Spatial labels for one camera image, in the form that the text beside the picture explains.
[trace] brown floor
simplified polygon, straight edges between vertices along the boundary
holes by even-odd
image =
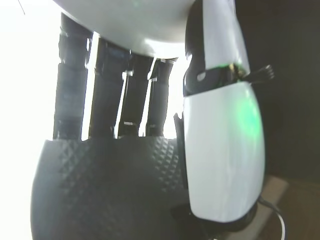
[[[288,180],[290,187],[280,200],[288,240],[320,240],[320,184]],[[259,240],[280,240],[281,225],[272,214]]]

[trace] bright white background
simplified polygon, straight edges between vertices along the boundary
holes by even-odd
[[[31,240],[30,196],[45,139],[53,132],[60,8],[51,0],[0,0],[0,239]],[[170,76],[166,125],[182,111],[181,60]]]

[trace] black cable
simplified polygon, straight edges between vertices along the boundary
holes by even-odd
[[[263,205],[269,209],[272,209],[276,213],[276,215],[278,216],[278,218],[281,222],[281,228],[282,228],[281,240],[287,240],[286,225],[285,225],[285,221],[284,221],[284,218],[282,217],[282,213],[281,213],[280,209],[277,206],[273,205],[271,202],[264,200],[264,198],[262,196],[259,197],[258,203],[260,203],[261,205]]]

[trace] dark wall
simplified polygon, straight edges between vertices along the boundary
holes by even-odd
[[[236,2],[251,70],[271,64],[276,75],[254,86],[267,172],[320,182],[320,1]]]

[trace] thin black line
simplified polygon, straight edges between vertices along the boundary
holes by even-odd
[[[26,13],[25,13],[25,10],[24,10],[24,8],[22,7],[22,5],[21,5],[21,2],[20,2],[20,0],[18,0],[18,2],[19,2],[19,4],[20,4],[20,7],[21,7],[21,9],[22,9],[22,11],[23,11],[23,14],[24,15],[26,15]]]

